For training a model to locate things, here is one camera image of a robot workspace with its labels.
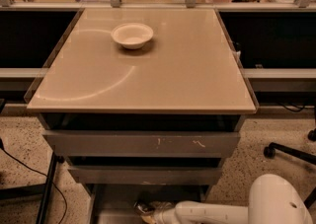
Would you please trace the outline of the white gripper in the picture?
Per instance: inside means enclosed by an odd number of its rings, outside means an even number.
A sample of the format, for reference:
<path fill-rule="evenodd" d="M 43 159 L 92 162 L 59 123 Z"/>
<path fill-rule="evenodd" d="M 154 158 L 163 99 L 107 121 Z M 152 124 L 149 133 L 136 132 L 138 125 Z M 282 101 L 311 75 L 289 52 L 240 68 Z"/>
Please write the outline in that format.
<path fill-rule="evenodd" d="M 201 224 L 198 217 L 198 203 L 194 201 L 152 201 L 150 205 L 156 210 L 153 215 L 142 215 L 146 224 Z"/>

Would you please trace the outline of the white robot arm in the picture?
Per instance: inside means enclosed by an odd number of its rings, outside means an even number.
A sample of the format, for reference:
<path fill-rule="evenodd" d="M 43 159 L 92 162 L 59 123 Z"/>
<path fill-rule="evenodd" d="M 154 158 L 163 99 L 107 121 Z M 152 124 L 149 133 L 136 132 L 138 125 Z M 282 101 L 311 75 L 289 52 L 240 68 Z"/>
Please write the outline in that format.
<path fill-rule="evenodd" d="M 140 216 L 147 224 L 314 224 L 293 185 L 273 174 L 254 180 L 247 206 L 163 202 Z"/>

